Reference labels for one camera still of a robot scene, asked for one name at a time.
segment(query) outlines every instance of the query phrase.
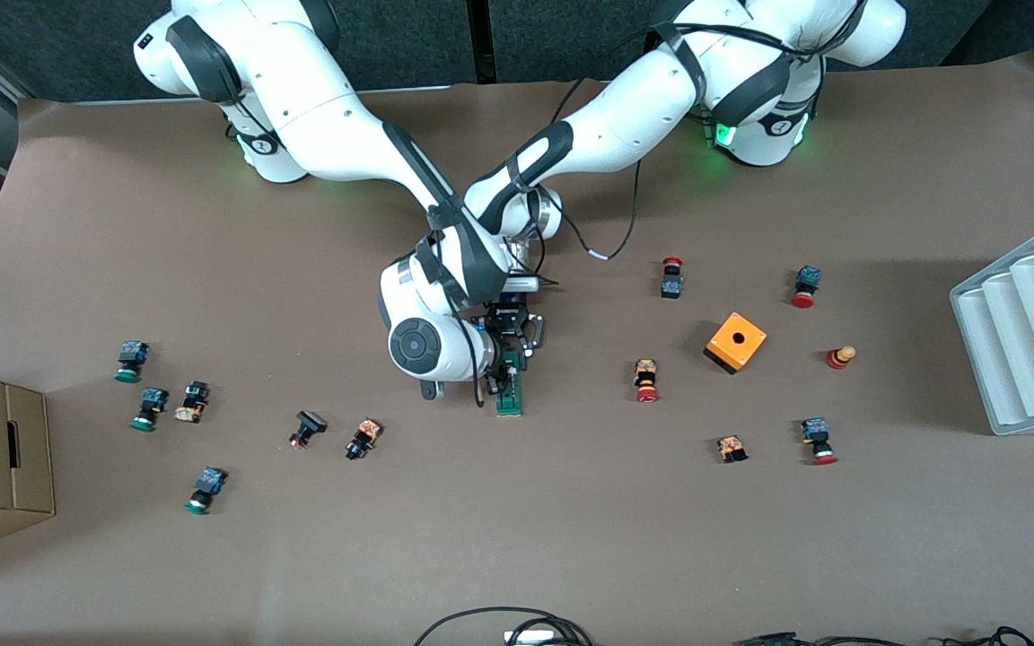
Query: brown paper sheet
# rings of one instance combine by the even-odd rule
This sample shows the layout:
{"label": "brown paper sheet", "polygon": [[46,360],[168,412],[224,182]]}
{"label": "brown paper sheet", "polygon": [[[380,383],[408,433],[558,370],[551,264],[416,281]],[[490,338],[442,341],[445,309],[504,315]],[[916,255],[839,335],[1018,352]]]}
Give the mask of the brown paper sheet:
{"label": "brown paper sheet", "polygon": [[[548,121],[562,85],[372,94],[456,187]],[[596,87],[588,86],[587,94]],[[0,377],[49,394],[58,516],[0,541],[0,643],[410,643],[472,606],[525,604],[604,643],[795,629],[915,643],[1001,622],[1034,637],[1034,437],[995,438],[948,289],[1034,234],[1034,54],[833,74],[783,165],[695,124],[644,160],[641,220],[602,265],[549,243],[526,417],[467,389],[427,404],[391,364],[377,273],[425,233],[389,184],[275,187],[201,103],[24,106],[0,201]],[[632,172],[550,181],[591,245]],[[658,298],[660,262],[686,294]],[[817,306],[788,306],[801,265]],[[730,311],[768,334],[727,376]],[[153,346],[143,384],[119,345]],[[822,352],[859,356],[830,371]],[[660,364],[637,404],[638,357]],[[143,386],[213,384],[201,425],[126,428]],[[295,453],[300,409],[330,429]],[[797,422],[828,418],[837,466]],[[343,448],[385,426],[368,459]],[[720,465],[714,438],[751,459]],[[213,514],[183,511],[203,466]],[[435,643],[499,643],[518,617]],[[962,630],[976,633],[962,633]]]}

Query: black cable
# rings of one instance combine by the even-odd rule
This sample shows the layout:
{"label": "black cable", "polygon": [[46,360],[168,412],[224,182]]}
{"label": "black cable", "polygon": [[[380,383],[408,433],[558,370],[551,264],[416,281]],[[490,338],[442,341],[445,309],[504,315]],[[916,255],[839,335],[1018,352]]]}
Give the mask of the black cable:
{"label": "black cable", "polygon": [[[1008,646],[1003,639],[1006,636],[1022,639],[1025,646],[1034,646],[1034,642],[1027,635],[1008,625],[1002,625],[1000,628],[997,628],[997,633],[989,637],[973,639],[971,642],[961,642],[960,639],[952,639],[950,637],[932,639],[932,642],[939,642],[940,646]],[[888,642],[887,639],[877,639],[875,637],[829,637],[825,641],[817,642],[815,645],[801,642],[799,639],[796,642],[803,646],[837,646],[839,643],[872,643],[874,646],[904,646],[903,643]]]}
{"label": "black cable", "polygon": [[[528,220],[534,221],[534,214],[528,214]],[[537,258],[537,269],[534,270],[534,274],[541,275],[541,266],[545,265],[545,234],[541,232],[541,226],[534,225],[534,229],[537,232],[538,241],[541,241],[541,257]]]}
{"label": "black cable", "polygon": [[888,642],[887,639],[877,639],[874,637],[832,637],[824,642],[817,642],[816,646],[835,646],[837,643],[874,643],[875,646],[904,646],[903,643]]}
{"label": "black cable", "polygon": [[1025,643],[1025,646],[1034,646],[1034,642],[1030,640],[1029,636],[1012,628],[1010,625],[1002,625],[1000,628],[997,628],[997,633],[990,635],[990,637],[973,639],[972,642],[961,642],[960,639],[952,639],[950,637],[937,638],[935,642],[939,642],[941,646],[1008,646],[1004,642],[1005,636],[1008,635],[1021,639]]}
{"label": "black cable", "polygon": [[425,629],[425,633],[423,633],[422,636],[418,638],[418,641],[414,642],[414,646],[420,646],[420,644],[422,642],[425,642],[425,639],[431,633],[433,633],[434,629],[442,628],[442,626],[447,624],[448,622],[459,620],[459,618],[462,617],[468,617],[470,615],[481,615],[485,613],[520,613],[525,615],[538,615],[540,617],[550,618],[550,620],[559,620],[559,617],[557,617],[554,614],[547,613],[545,612],[545,610],[522,609],[520,606],[485,606],[483,607],[483,609],[462,610],[462,612],[454,613],[439,618],[439,620],[433,622],[433,624],[430,625],[430,628]]}
{"label": "black cable", "polygon": [[517,257],[517,254],[514,254],[513,250],[509,248],[508,242],[506,244],[506,251],[509,252],[509,257],[514,258],[514,262],[516,262],[517,265],[520,265],[521,269],[527,271],[529,275],[537,275],[538,281],[545,282],[546,285],[559,285],[560,282],[554,281],[553,278],[546,278],[544,275],[538,274],[537,270],[529,269],[529,267],[525,265],[525,263],[521,262],[520,257]]}
{"label": "black cable", "polygon": [[255,118],[254,114],[249,111],[249,107],[245,106],[245,103],[238,101],[237,103],[235,103],[235,107],[238,107],[239,113],[242,113],[243,115],[247,116],[247,118],[249,118],[249,121],[253,121],[257,126],[258,131],[262,132],[262,134],[267,134],[269,132],[268,128],[266,126],[263,126],[262,122],[257,121],[257,118]]}
{"label": "black cable", "polygon": [[591,646],[590,643],[575,642],[572,639],[546,639],[545,642],[538,642],[537,646],[551,646],[554,643],[561,643],[564,646]]}
{"label": "black cable", "polygon": [[629,238],[633,236],[633,227],[636,226],[636,214],[640,206],[640,184],[641,184],[641,162],[640,160],[638,160],[636,163],[636,175],[633,176],[633,212],[629,216],[629,228],[625,229],[625,237],[620,240],[620,244],[616,245],[616,249],[614,249],[614,252],[608,255],[600,253],[598,252],[598,250],[595,250],[592,249],[592,247],[588,246],[588,243],[585,242],[585,236],[582,236],[582,230],[577,226],[577,223],[575,223],[574,218],[569,217],[569,214],[566,213],[566,209],[561,208],[561,204],[559,204],[558,201],[555,201],[553,195],[550,194],[549,199],[553,201],[554,207],[557,208],[559,212],[561,212],[561,219],[565,220],[567,223],[569,223],[572,229],[574,229],[574,234],[577,235],[577,241],[581,244],[582,248],[585,249],[585,252],[590,254],[590,256],[598,258],[598,260],[610,262],[612,260],[612,258],[615,258],[616,255],[620,254],[621,250],[625,249],[625,245],[629,244]]}
{"label": "black cable", "polygon": [[[438,235],[439,232],[431,232],[431,234]],[[434,241],[433,246],[437,249],[435,255],[438,257],[438,262],[442,262],[442,245],[435,244]],[[478,389],[477,350],[473,348],[473,339],[468,338],[468,332],[465,330],[464,320],[460,317],[460,313],[457,311],[457,308],[454,307],[452,298],[449,298],[449,291],[442,289],[442,294],[445,295],[449,311],[452,312],[452,317],[457,320],[457,329],[460,330],[460,335],[464,337],[465,344],[468,346],[468,361],[470,361],[470,371],[473,372],[473,401],[477,404],[478,408],[485,408],[485,401],[481,399],[481,392],[480,389]]]}
{"label": "black cable", "polygon": [[506,646],[516,646],[518,639],[520,639],[521,634],[524,634],[526,629],[531,629],[534,626],[547,625],[551,629],[556,630],[556,633],[561,634],[561,641],[564,643],[577,643],[579,646],[592,646],[592,639],[585,633],[582,626],[575,624],[567,620],[567,618],[561,617],[537,617],[533,620],[524,621],[517,628],[514,628],[509,635],[508,641],[506,641]]}
{"label": "black cable", "polygon": [[[868,0],[856,0],[856,4],[853,5],[853,8],[849,11],[848,17],[845,18],[845,22],[840,26],[840,29],[838,29],[835,33],[833,33],[833,35],[829,37],[828,40],[826,40],[823,44],[818,45],[818,48],[809,51],[789,48],[789,45],[784,44],[783,40],[780,40],[779,37],[772,36],[772,34],[770,33],[764,33],[763,31],[743,28],[743,26],[721,25],[721,24],[710,24],[710,25],[673,24],[673,28],[676,29],[678,33],[681,33],[682,36],[683,34],[689,34],[689,33],[709,31],[709,32],[724,34],[724,36],[739,37],[739,39],[758,42],[758,44],[766,44],[768,45],[768,48],[780,50],[780,52],[784,52],[786,54],[791,54],[793,57],[796,58],[811,58],[811,57],[816,57],[816,55],[821,55],[822,57],[822,55],[825,55],[831,50],[839,48],[839,45],[841,45],[842,42],[844,42],[844,40],[846,39],[846,37],[848,37],[848,34],[851,32],[851,30],[854,29],[853,25],[854,18],[858,16],[862,7],[864,7],[865,3],[868,3]],[[647,34],[650,32],[656,32],[656,29],[657,27],[655,25],[650,25],[648,26],[648,28],[645,28],[643,30],[637,30],[629,34],[627,37],[624,37],[622,39],[620,39],[620,41],[616,42],[616,44],[612,45],[612,49],[604,53],[602,57],[599,58],[598,62],[603,61],[605,58],[610,57],[610,55],[614,54],[616,50],[624,48],[624,45],[628,44],[632,40],[636,40],[637,37],[643,36],[643,34]],[[566,95],[561,97],[561,102],[557,103],[557,110],[553,111],[553,118],[549,120],[550,126],[552,126],[553,123],[556,123],[559,116],[561,116],[561,111],[564,111],[564,107],[566,107],[566,104],[569,102],[569,99],[572,98],[572,95],[574,95],[574,93],[577,92],[577,89],[578,87],[580,87],[580,85],[582,85],[582,82],[583,79],[577,79],[577,81],[575,81],[574,84],[569,87],[569,91],[567,91]],[[697,116],[694,115],[686,115],[686,118],[694,119],[694,121],[700,123],[701,126],[706,126],[706,121],[704,118],[697,118]],[[620,253],[621,249],[625,249],[625,245],[629,244],[629,238],[633,235],[633,226],[636,225],[637,206],[639,206],[640,179],[641,179],[641,162],[640,160],[638,160],[636,163],[636,176],[633,177],[633,212],[629,220],[629,229],[627,233],[625,233],[625,238],[622,239],[622,241],[620,241],[620,245],[616,246],[614,252],[607,255],[596,252],[596,250],[594,250],[590,246],[588,246],[588,244],[585,242],[585,237],[582,236],[582,230],[579,228],[579,226],[577,226],[577,223],[575,223],[575,221],[572,220],[571,217],[569,217],[569,215],[566,213],[566,209],[561,208],[561,204],[553,199],[553,196],[551,195],[549,196],[549,199],[553,201],[554,206],[556,206],[559,212],[561,212],[561,218],[569,223],[572,229],[574,229],[574,234],[577,235],[577,241],[581,244],[583,248],[585,248],[586,252],[590,254],[592,257],[598,258],[598,260],[610,262],[612,260],[612,258],[616,257],[616,254]]]}

